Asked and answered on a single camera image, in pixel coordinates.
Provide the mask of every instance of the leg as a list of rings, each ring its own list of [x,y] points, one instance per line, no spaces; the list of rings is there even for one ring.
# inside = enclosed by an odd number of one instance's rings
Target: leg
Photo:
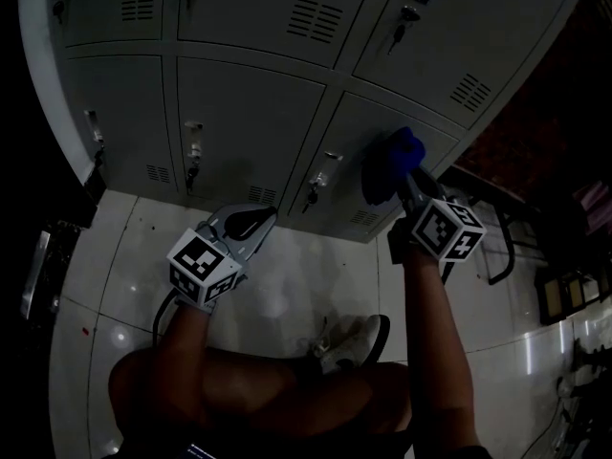
[[[322,378],[280,395],[249,418],[253,429],[303,438],[351,423],[368,434],[405,430],[411,417],[407,367],[380,363]]]
[[[248,417],[249,427],[287,437],[316,435],[354,423],[367,433],[407,427],[410,417],[407,367],[376,364],[297,387],[283,361],[261,360],[207,349],[201,426],[222,426],[220,417]],[[134,352],[113,369],[111,403],[123,434],[140,407],[151,349]]]
[[[233,354],[207,348],[207,368],[202,382],[201,425],[214,427],[224,416],[244,417],[263,408],[296,385],[292,370],[272,359]],[[129,430],[141,407],[139,390],[146,379],[153,349],[125,356],[113,368],[109,395],[121,433]]]

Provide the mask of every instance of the lock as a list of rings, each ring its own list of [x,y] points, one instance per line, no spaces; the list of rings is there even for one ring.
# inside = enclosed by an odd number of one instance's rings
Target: lock
[[[414,7],[404,5],[400,12],[402,14],[402,19],[406,22],[417,22],[421,20],[421,15],[419,15],[419,13]]]
[[[200,173],[200,164],[197,162],[194,162],[191,165],[191,168],[187,171],[187,178],[185,180],[187,191],[190,192],[191,189],[193,188],[193,181],[197,177],[198,173]]]
[[[318,201],[318,191],[322,187],[329,185],[330,180],[336,174],[339,164],[342,161],[342,156],[335,153],[325,152],[325,161],[320,167],[319,171],[310,179],[310,189],[306,196],[306,205],[302,210],[302,214],[308,210],[310,206],[313,206]]]

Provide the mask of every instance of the locker door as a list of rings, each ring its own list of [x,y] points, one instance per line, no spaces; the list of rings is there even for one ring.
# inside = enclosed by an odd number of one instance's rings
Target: locker door
[[[109,188],[147,196],[176,192],[158,56],[68,61],[77,124],[104,139]]]
[[[178,78],[186,170],[191,146],[201,142],[191,195],[278,206],[324,86],[191,58],[179,58]]]
[[[563,0],[389,0],[356,75],[470,127],[553,20]],[[406,24],[391,54],[403,6]]]
[[[433,168],[456,144],[456,140],[428,125],[371,100],[344,94],[323,142],[292,206],[295,227],[330,236],[362,240],[399,203],[394,197],[380,206],[368,206],[361,194],[361,162],[369,147],[408,126],[426,148],[423,166]],[[302,212],[309,181],[326,162],[326,153],[341,155],[339,169],[318,201]]]
[[[179,39],[230,44],[333,66],[361,0],[187,0]]]
[[[62,0],[65,46],[162,37],[163,0]]]

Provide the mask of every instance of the knee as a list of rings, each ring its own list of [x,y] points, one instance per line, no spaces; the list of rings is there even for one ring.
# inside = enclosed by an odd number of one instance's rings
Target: knee
[[[381,429],[404,430],[411,417],[408,367],[396,362],[378,363],[368,369],[366,379],[373,391],[371,406],[381,421]]]
[[[115,420],[122,433],[129,428],[138,408],[142,380],[150,362],[151,350],[138,350],[123,357],[108,379],[108,396]]]
[[[149,362],[150,349],[137,350],[127,354],[115,364],[108,379],[108,392],[113,401],[113,395],[119,394],[134,386],[141,377],[142,371]]]

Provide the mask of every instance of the black cable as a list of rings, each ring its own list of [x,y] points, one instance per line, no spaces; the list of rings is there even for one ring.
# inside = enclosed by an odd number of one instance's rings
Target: black cable
[[[550,423],[550,424],[548,424],[548,426],[547,426],[546,428],[544,428],[544,431],[543,431],[542,433],[540,433],[540,434],[539,434],[539,435],[538,435],[538,436],[535,438],[535,440],[534,440],[534,441],[531,443],[531,445],[530,445],[530,446],[528,446],[528,447],[527,447],[527,450],[525,450],[525,451],[523,452],[523,455],[521,455],[521,456],[520,456],[520,459],[525,459],[525,456],[526,456],[526,455],[527,455],[527,453],[528,453],[528,452],[529,452],[529,451],[532,449],[532,447],[533,447],[535,444],[537,444],[537,441],[538,441],[539,439],[541,439],[541,438],[544,436],[544,434],[545,434],[545,433],[546,433],[548,430],[550,430],[550,427],[551,427],[551,426],[553,426],[553,423],[555,422],[555,418],[557,417],[557,412],[558,412],[558,404],[559,404],[559,403],[561,403],[561,398],[560,398],[560,397],[557,399],[557,405],[555,406],[555,413],[553,414],[553,419],[551,420],[551,423]]]
[[[155,319],[153,320],[153,348],[157,347],[157,335],[160,329],[160,320],[162,319],[168,305],[180,293],[181,292],[178,289],[172,288],[172,291],[170,291],[170,293],[165,297],[160,309],[157,310],[157,315],[155,315]]]
[[[444,270],[442,271],[442,283],[446,284],[448,276],[452,272],[452,268],[455,266],[454,262],[447,262],[444,266]]]

